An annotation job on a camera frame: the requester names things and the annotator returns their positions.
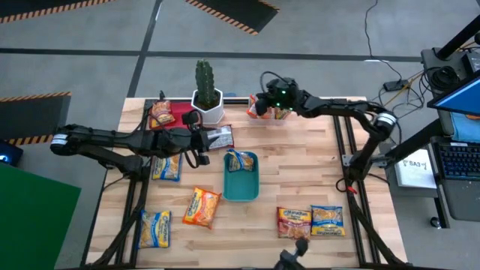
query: concrete floor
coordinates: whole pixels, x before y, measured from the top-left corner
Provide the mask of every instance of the concrete floor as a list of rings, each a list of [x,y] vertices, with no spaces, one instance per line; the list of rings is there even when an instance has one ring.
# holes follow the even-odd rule
[[[163,0],[150,51],[308,53],[340,55],[335,61],[212,58],[219,89],[238,96],[258,92],[265,70],[295,77],[303,89],[320,96],[377,95],[397,75],[383,63],[344,61],[366,56],[365,11],[374,0],[268,0],[280,13],[256,37],[245,34],[180,0]],[[96,7],[0,25],[0,48],[140,50],[155,0],[117,0]],[[475,0],[380,1],[369,16],[373,54],[418,57],[420,50],[442,46],[479,14]],[[190,97],[195,89],[195,58],[148,57],[136,97]],[[0,98],[72,91],[69,123],[114,129],[137,57],[97,55],[0,54]],[[422,69],[415,62],[391,63],[404,77]],[[396,101],[402,102],[405,97]],[[423,109],[401,120],[403,138],[437,116]],[[84,157],[58,157],[48,145],[23,147],[22,168],[82,188],[57,268],[78,266],[105,170]],[[53,164],[75,164],[73,170]],[[451,220],[436,230],[432,199],[394,197],[409,261],[417,266],[477,269],[480,223]]]

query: blue bowl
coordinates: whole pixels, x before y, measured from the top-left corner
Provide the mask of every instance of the blue bowl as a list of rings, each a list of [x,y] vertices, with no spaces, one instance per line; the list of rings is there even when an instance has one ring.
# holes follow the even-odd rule
[[[223,157],[223,198],[232,202],[250,202],[258,197],[260,192],[260,174],[258,157],[252,152],[246,152],[253,158],[253,171],[241,169],[229,172],[230,154]]]

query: black and yellow hazard stripe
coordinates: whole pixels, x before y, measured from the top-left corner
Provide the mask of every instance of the black and yellow hazard stripe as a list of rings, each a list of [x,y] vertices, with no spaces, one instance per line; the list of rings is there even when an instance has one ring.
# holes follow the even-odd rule
[[[220,20],[223,20],[226,23],[229,23],[232,26],[235,26],[238,29],[241,29],[244,32],[247,32],[250,35],[258,35],[258,32],[265,26],[265,24],[280,10],[279,8],[273,6],[272,4],[268,4],[264,1],[258,1],[258,0],[253,0],[253,1],[245,1],[244,3],[241,3],[242,6],[238,6],[237,3],[231,2],[231,7],[227,8],[225,5],[220,5],[217,4],[215,5],[215,1],[205,1],[205,0],[185,0],[188,4],[193,5],[196,8],[199,8],[202,11],[205,11],[206,13],[217,17]],[[268,7],[271,9],[272,12],[269,13],[264,13],[263,16],[259,16],[256,18],[252,18],[251,16],[254,16],[255,13],[252,13],[252,10],[249,10],[252,7],[248,7],[248,4],[255,3],[256,5],[264,5],[264,7]],[[244,18],[242,19],[242,15],[249,16],[249,21],[257,20],[258,23],[256,25],[247,25],[246,21],[247,19]]]
[[[25,12],[21,14],[16,14],[16,15],[10,15],[10,16],[4,16],[0,18],[0,23],[11,23],[17,20],[24,20],[24,19],[30,19],[30,18],[35,18],[35,17],[40,17],[43,15],[48,15],[48,14],[55,14],[63,11],[72,11],[77,8],[84,8],[92,5],[98,5],[98,4],[103,4],[107,2],[113,2],[116,0],[86,0],[86,1],[79,1],[77,3],[73,4],[65,4],[62,6],[58,7],[51,7],[51,8],[46,8],[42,10],[36,10],[36,11],[30,11],[30,12]]]
[[[20,97],[0,97],[0,102],[11,102],[11,101],[27,101],[31,99],[38,99],[38,98],[56,98],[56,97],[64,97],[64,96],[71,96],[72,92],[58,92],[58,93],[49,93],[49,94],[31,94],[26,96]]]
[[[50,143],[52,142],[53,134],[42,135],[42,136],[33,136],[26,138],[15,138],[15,139],[6,139],[8,143],[12,146],[23,146],[36,143]]]

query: wooden tabletop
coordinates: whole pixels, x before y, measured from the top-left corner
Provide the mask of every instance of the wooden tabletop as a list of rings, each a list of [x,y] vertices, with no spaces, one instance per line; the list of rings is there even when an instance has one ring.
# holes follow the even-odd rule
[[[347,97],[352,100],[363,97]],[[128,98],[121,112],[118,130],[132,131],[140,122],[144,98]],[[172,239],[169,248],[139,250],[137,267],[152,268],[271,268],[280,252],[293,252],[295,242],[277,237],[277,206],[309,210],[310,205],[343,206],[346,236],[312,236],[308,252],[298,261],[305,267],[358,266],[347,197],[335,189],[342,177],[333,118],[306,119],[296,115],[278,125],[260,124],[245,113],[245,105],[225,105],[221,125],[232,125],[236,150],[256,153],[259,158],[260,192],[253,202],[220,201],[213,229],[182,223],[194,187],[217,193],[224,188],[223,157],[226,149],[210,151],[210,165],[198,169],[183,163],[181,181],[150,181],[145,210],[172,211]],[[358,148],[368,134],[352,120]],[[128,155],[129,151],[117,149]],[[385,176],[381,169],[371,173]],[[106,184],[121,174],[110,171]],[[406,260],[389,187],[383,181],[365,179],[373,224],[385,243],[401,260]],[[125,207],[128,180],[103,192],[87,263],[95,261],[118,233]],[[130,254],[133,229],[127,237],[125,256]],[[371,261],[368,238],[362,229],[367,260]]]

